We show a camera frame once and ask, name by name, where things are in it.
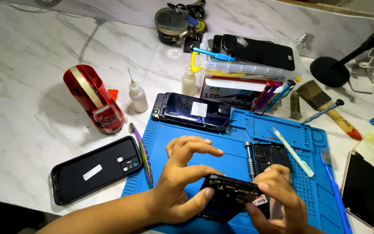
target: brush bristles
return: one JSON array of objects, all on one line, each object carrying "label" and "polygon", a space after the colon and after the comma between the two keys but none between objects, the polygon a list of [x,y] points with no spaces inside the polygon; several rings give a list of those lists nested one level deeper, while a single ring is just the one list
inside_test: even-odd
[{"label": "brush bristles", "polygon": [[321,93],[322,89],[314,80],[310,80],[305,84],[301,85],[297,89],[297,92],[305,101],[308,101],[315,97],[317,94]]},{"label": "brush bristles", "polygon": [[325,164],[331,166],[331,157],[327,149],[321,150],[321,158]]}]

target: hand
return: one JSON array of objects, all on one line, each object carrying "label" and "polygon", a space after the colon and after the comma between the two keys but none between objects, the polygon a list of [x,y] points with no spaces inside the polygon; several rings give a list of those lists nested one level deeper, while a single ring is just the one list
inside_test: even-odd
[{"label": "hand", "polygon": [[261,210],[252,203],[246,204],[246,210],[252,224],[260,234],[304,234],[307,232],[307,209],[290,184],[290,170],[274,164],[259,174],[253,183],[271,197],[273,206],[279,202],[282,219],[273,219],[275,211],[271,210],[271,219],[267,220]]},{"label": "hand", "polygon": [[182,136],[166,147],[168,161],[156,186],[150,190],[151,216],[157,222],[175,224],[191,219],[203,211],[213,197],[214,190],[205,188],[189,199],[184,187],[208,174],[223,175],[218,170],[195,165],[187,167],[193,153],[209,153],[220,157],[223,151],[211,146],[211,141],[197,136]]}]

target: red tape dispenser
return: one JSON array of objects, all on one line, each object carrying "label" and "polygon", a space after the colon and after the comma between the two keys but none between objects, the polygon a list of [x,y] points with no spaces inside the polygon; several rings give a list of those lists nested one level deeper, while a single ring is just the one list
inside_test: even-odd
[{"label": "red tape dispenser", "polygon": [[101,133],[113,133],[122,128],[125,117],[93,67],[71,67],[64,73],[63,81]]}]

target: masking tape roll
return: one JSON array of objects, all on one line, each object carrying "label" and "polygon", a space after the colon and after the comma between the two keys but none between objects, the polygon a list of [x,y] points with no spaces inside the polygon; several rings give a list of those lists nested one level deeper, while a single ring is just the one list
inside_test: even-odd
[{"label": "masking tape roll", "polygon": [[70,71],[73,74],[73,76],[76,78],[77,82],[79,82],[82,89],[85,91],[85,93],[89,96],[89,98],[92,100],[93,104],[100,109],[103,107],[103,104],[101,100],[96,95],[95,91],[93,91],[92,86],[87,82],[85,77],[81,74],[79,69],[77,69],[76,66],[70,67]]}]

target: white pen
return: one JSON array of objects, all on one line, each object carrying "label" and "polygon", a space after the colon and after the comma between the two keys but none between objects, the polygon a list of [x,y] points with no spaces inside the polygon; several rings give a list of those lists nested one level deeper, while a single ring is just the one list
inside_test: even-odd
[{"label": "white pen", "polygon": [[285,140],[285,138],[281,135],[281,133],[276,130],[274,127],[272,127],[273,133],[278,137],[278,139],[284,144],[285,148],[291,153],[292,157],[294,157],[295,161],[301,166],[301,168],[304,170],[304,172],[307,174],[308,177],[313,177],[314,172],[311,170],[311,168],[307,165],[306,162],[302,161],[301,158],[295,153],[293,148],[288,144],[288,142]]}]

